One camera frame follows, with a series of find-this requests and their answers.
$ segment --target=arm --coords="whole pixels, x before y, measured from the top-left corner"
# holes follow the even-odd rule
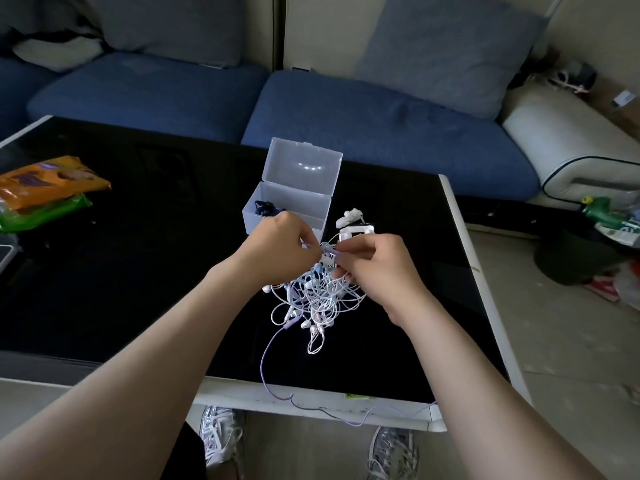
[[[300,237],[315,244],[302,249]],[[297,278],[321,250],[288,212],[124,350],[0,442],[2,478],[157,479],[230,323],[261,287]]]
[[[400,237],[363,234],[336,249],[341,268],[411,339],[471,478],[604,480],[429,293]]]

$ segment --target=transparent plastic box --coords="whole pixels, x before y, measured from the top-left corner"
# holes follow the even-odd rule
[[[255,213],[255,201],[264,200],[299,215],[320,242],[341,164],[340,152],[273,138],[262,181],[242,211],[246,233],[264,218]]]

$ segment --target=black glass table top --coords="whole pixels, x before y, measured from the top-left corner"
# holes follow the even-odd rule
[[[242,243],[241,210],[266,153],[62,118],[0,148],[0,173],[68,154],[113,185],[89,195],[91,208],[22,234],[25,252],[0,276],[1,356],[88,369],[107,361]],[[325,239],[354,207],[376,232],[404,238],[423,281],[506,376],[438,176],[343,161]],[[208,375],[260,382],[277,303],[262,292],[252,298]],[[308,331],[297,326],[281,333],[265,359],[267,381],[434,400],[409,339],[370,299],[336,320],[320,353],[307,354],[307,343]],[[25,367],[0,367],[0,375],[20,379]]]

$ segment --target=tiled floor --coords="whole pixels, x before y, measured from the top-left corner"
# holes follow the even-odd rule
[[[471,233],[537,409],[610,480],[640,478],[640,314],[535,267],[535,243]],[[0,436],[60,394],[0,382]],[[189,415],[192,425],[202,407]],[[373,427],[254,413],[246,429],[247,478],[364,479]],[[420,478],[467,476],[447,433],[418,433]]]

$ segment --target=hand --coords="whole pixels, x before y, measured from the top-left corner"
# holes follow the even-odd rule
[[[402,238],[394,234],[360,234],[339,242],[335,277],[349,273],[364,292],[403,326],[425,299],[436,302],[420,279]]]
[[[312,246],[304,249],[300,238]],[[320,260],[322,249],[311,227],[291,212],[265,217],[246,238],[234,258],[260,287],[290,282]]]

